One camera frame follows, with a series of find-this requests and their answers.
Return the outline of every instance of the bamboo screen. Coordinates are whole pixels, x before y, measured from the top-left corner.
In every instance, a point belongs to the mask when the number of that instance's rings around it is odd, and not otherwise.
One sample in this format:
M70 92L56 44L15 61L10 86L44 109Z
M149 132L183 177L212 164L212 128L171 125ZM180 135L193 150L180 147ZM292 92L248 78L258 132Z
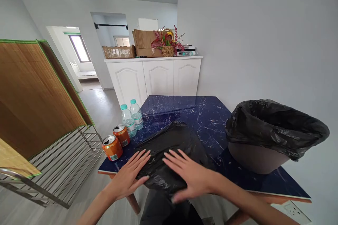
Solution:
M61 82L63 83L64 87L66 88L67 92L69 93L70 97L74 101L76 107L78 108L79 112L81 113L83 119L87 123L87 125L93 125L93 121L87 112L82 100L80 99L79 95L77 94L76 90L74 89L73 85L71 84L67 74L63 70L59 60L56 58L52 48L49 46L46 40L39 40L39 43L44 50L47 58L49 59L50 63L54 67L54 70L58 77L60 78Z
M0 138L0 167L17 172L26 178L41 172Z
M38 41L0 40L0 138L29 160L83 125Z

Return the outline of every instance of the flower arrangement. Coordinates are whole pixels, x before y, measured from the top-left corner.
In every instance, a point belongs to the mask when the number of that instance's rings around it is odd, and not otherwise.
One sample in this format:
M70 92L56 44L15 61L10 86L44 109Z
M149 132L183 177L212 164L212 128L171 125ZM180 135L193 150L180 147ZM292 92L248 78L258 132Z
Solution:
M158 48L160 50L163 50L163 47L173 47L174 48L174 54L177 54L177 48L184 51L184 46L178 42L178 40L184 35L177 36L177 28L175 27L175 36L173 34L173 31L164 27L162 28L161 33L159 31L154 31L156 39L151 43L151 48Z

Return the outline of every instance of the table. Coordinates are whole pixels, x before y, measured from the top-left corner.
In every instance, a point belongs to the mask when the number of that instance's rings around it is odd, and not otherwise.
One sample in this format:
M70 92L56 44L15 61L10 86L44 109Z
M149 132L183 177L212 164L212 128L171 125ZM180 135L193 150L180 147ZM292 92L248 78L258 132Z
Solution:
M225 123L231 112L217 97L199 96L149 96L141 107L144 127L131 138L130 144L123 148L122 157L111 162L108 158L99 168L99 173L111 178L134 154L138 144L150 135L161 130L171 121L183 121L198 135L216 170L241 188L269 204L283 204L288 200L311 203L310 196L282 168L268 175L259 175L246 170L237 163L227 148ZM135 196L127 197L134 211L140 208ZM241 224L250 217L238 210L226 224Z

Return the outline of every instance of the electrical outlet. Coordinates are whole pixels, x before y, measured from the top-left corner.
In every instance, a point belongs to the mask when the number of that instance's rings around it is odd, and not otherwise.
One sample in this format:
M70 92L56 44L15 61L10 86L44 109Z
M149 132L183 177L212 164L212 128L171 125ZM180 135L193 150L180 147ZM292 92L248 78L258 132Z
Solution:
M306 215L303 214L303 212L300 211L299 208L296 207L296 205L293 204L292 201L285 202L282 206L287 211L288 216L291 217L296 222L298 222L300 225L312 224L310 219L307 218Z

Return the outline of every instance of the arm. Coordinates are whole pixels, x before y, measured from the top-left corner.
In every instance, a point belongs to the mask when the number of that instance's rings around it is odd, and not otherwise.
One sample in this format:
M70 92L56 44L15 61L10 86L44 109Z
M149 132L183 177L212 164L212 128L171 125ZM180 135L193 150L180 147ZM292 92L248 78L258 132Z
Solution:
M299 225L285 214L235 185L226 177L194 162L183 151L178 150L178 152L182 156L170 150L170 154L164 153L166 158L163 159L165 164L187 183L186 189L178 191L174 195L174 203L204 193L214 193L232 202L261 225Z
M136 152L113 180L96 196L77 224L95 225L115 201L131 195L139 186L143 185L149 179L148 176L136 182L135 178L149 159L150 150L145 152L144 149L140 153Z

